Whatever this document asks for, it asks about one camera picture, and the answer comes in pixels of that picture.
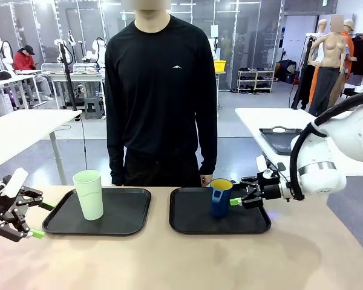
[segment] white plastic cup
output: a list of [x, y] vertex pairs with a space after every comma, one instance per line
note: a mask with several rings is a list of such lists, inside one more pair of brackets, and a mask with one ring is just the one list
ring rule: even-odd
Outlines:
[[101, 173], [81, 171], [73, 176], [80, 207], [85, 219], [94, 221], [103, 215]]

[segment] table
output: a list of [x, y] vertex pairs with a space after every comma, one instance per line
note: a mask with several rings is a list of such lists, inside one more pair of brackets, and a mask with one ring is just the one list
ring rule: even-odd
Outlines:
[[[56, 92], [56, 88], [55, 88], [55, 82], [60, 82], [60, 83], [66, 83], [67, 79], [66, 79], [66, 75], [65, 74], [41, 74], [42, 76], [46, 76], [46, 77], [50, 77], [51, 82], [53, 84], [53, 90], [54, 90], [54, 94], [58, 95]], [[106, 103], [105, 103], [105, 92], [103, 90], [103, 77], [102, 74], [79, 74], [79, 73], [71, 73], [70, 74], [71, 77], [71, 81], [73, 83], [100, 83], [101, 84], [101, 90], [102, 90], [102, 100], [103, 100], [103, 107], [105, 108], [105, 116], [106, 117]], [[61, 87], [59, 87], [60, 89], [60, 95], [64, 98], [64, 94], [61, 91]], [[57, 98], [55, 98], [56, 100], [56, 106], [59, 109], [59, 104], [58, 104], [58, 100]]]
[[41, 73], [42, 71], [38, 70], [38, 69], [31, 69], [31, 70], [27, 70], [27, 71], [15, 71], [16, 74], [37, 74], [37, 73]]
[[8, 79], [8, 80], [0, 80], [1, 93], [4, 94], [4, 89], [5, 88], [11, 88], [14, 95], [15, 95], [14, 99], [15, 99], [16, 106], [20, 106], [19, 100], [18, 100], [18, 98], [16, 96], [16, 90], [12, 88], [12, 87], [18, 86], [19, 90], [20, 90], [20, 93], [21, 93], [21, 96], [22, 96], [22, 99], [23, 99], [24, 108], [28, 109], [27, 100], [25, 98], [24, 89], [23, 89], [23, 85], [22, 85], [22, 82], [21, 82], [22, 80], [27, 80], [27, 79], [33, 79], [33, 82], [34, 82], [34, 85], [35, 85], [35, 91], [36, 91], [36, 94], [38, 95], [38, 101], [39, 101], [38, 106], [44, 104], [45, 102], [43, 103], [41, 101], [41, 96], [39, 95], [38, 86], [36, 85], [35, 76], [33, 74], [17, 75], [17, 76], [13, 76], [11, 79]]
[[[37, 189], [57, 203], [72, 187]], [[363, 289], [363, 248], [316, 196], [266, 201], [266, 234], [188, 236], [169, 226], [173, 188], [148, 190], [148, 220], [135, 236], [0, 236], [0, 290]], [[32, 208], [28, 225], [41, 230], [47, 214]]]
[[54, 130], [80, 113], [82, 111], [18, 110], [1, 117], [0, 165], [50, 134], [59, 177], [62, 184], [67, 185]]
[[[255, 141], [261, 147], [262, 151], [266, 154], [267, 159], [269, 159], [275, 165], [277, 165], [277, 163], [279, 162], [282, 162], [287, 169], [283, 172], [283, 174], [286, 177], [289, 177], [290, 156], [282, 156], [276, 154], [275, 151], [266, 142], [264, 137], [261, 135], [260, 128], [283, 126], [291, 129], [304, 129], [311, 121], [315, 119], [315, 117], [303, 110], [283, 108], [239, 108], [235, 109], [235, 112], [240, 117], [241, 121], [250, 130]], [[336, 147], [331, 138], [328, 138], [327, 140], [336, 168], [347, 176], [363, 176], [363, 162], [355, 161], [345, 156]]]

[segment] blue mug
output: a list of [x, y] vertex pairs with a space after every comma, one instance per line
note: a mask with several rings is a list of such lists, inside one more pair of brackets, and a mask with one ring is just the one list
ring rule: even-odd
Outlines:
[[229, 214], [230, 195], [232, 183], [226, 179], [211, 181], [211, 213], [216, 218], [223, 218]]

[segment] black plastic tray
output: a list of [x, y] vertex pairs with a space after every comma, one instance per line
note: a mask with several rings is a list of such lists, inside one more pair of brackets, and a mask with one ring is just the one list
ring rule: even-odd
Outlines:
[[50, 234], [72, 236], [130, 236], [145, 225], [151, 193], [140, 188], [103, 188], [103, 216], [83, 217], [75, 190], [68, 192], [43, 221]]
[[[231, 198], [245, 195], [233, 190]], [[230, 207], [229, 215], [218, 219], [211, 215], [209, 188], [179, 188], [171, 193], [169, 224], [182, 234], [262, 234], [272, 225], [265, 209]]]
[[[284, 129], [285, 132], [274, 132], [274, 129]], [[267, 143], [278, 155], [288, 155], [292, 153], [290, 143], [292, 140], [301, 134], [301, 129], [288, 129], [285, 127], [277, 126], [270, 129], [260, 129], [262, 136]]]

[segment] yellow bin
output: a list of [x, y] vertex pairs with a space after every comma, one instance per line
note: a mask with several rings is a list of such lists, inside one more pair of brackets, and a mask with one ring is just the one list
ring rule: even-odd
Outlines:
[[215, 60], [214, 65], [215, 65], [216, 73], [223, 73], [224, 67], [226, 66], [226, 61], [225, 60]]

